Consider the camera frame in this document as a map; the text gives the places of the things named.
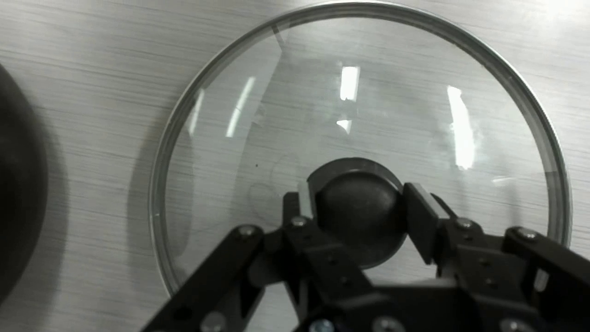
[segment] glass lid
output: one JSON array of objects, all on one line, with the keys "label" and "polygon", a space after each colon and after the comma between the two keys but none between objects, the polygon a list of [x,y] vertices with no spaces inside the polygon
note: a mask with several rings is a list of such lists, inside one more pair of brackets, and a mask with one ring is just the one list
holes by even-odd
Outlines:
[{"label": "glass lid", "polygon": [[[490,48],[390,4],[328,4],[276,17],[189,83],[156,153],[149,216],[169,291],[236,225],[272,231],[282,197],[322,164],[370,159],[420,183],[488,234],[525,225],[566,243],[567,183],[542,107]],[[431,278],[409,240],[374,282]],[[256,315],[295,326],[282,290]],[[252,330],[283,330],[252,319]]]}]

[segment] metal rim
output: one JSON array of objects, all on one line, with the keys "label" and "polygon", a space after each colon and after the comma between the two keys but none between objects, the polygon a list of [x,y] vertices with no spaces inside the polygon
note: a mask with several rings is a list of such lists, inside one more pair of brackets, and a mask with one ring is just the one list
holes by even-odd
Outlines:
[{"label": "metal rim", "polygon": [[518,105],[521,116],[525,118],[532,138],[536,142],[547,184],[549,197],[549,225],[547,236],[562,245],[569,243],[569,188],[567,175],[564,166],[564,157],[560,153],[556,136],[551,129],[547,116],[542,111],[542,105],[536,101],[534,94],[527,83],[516,74],[516,70],[503,61],[494,50],[484,46],[479,39],[466,33],[464,29],[436,18],[429,13],[381,4],[381,2],[344,2],[344,4],[320,4],[304,9],[295,9],[285,15],[274,17],[258,28],[247,31],[243,37],[221,50],[186,87],[180,100],[173,107],[173,112],[165,124],[164,135],[158,144],[154,164],[149,177],[149,223],[151,223],[151,240],[156,251],[156,262],[160,275],[164,278],[165,290],[175,291],[178,280],[173,273],[171,260],[167,254],[167,236],[165,236],[165,181],[167,166],[171,160],[173,146],[191,111],[193,90],[202,88],[210,83],[219,70],[223,70],[234,57],[247,50],[256,41],[278,33],[282,29],[300,26],[306,22],[328,20],[328,18],[381,18],[398,24],[407,24],[424,31],[429,31],[473,57],[481,66],[484,66],[497,83],[508,92],[512,101]]}]

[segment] gray countertop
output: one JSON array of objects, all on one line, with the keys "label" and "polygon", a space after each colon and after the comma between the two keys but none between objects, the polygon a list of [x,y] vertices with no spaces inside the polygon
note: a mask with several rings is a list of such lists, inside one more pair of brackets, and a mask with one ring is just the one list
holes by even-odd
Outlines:
[{"label": "gray countertop", "polygon": [[[224,44],[307,0],[3,0],[0,65],[49,131],[49,203],[0,330],[138,330],[165,301],[147,227],[156,140]],[[499,52],[543,103],[571,183],[571,247],[590,256],[590,5],[400,2]]]}]

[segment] black mechanical arm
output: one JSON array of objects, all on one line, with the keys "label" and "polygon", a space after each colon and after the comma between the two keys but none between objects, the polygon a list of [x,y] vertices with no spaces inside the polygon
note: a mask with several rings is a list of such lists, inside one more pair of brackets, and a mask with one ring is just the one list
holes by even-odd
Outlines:
[{"label": "black mechanical arm", "polygon": [[[590,262],[545,236],[521,227],[484,234],[370,160],[330,162],[307,183],[313,219],[285,194],[282,227],[230,231],[143,330],[245,330],[276,282],[298,332],[590,330]],[[403,234],[438,282],[370,284],[361,267],[387,260]]]}]

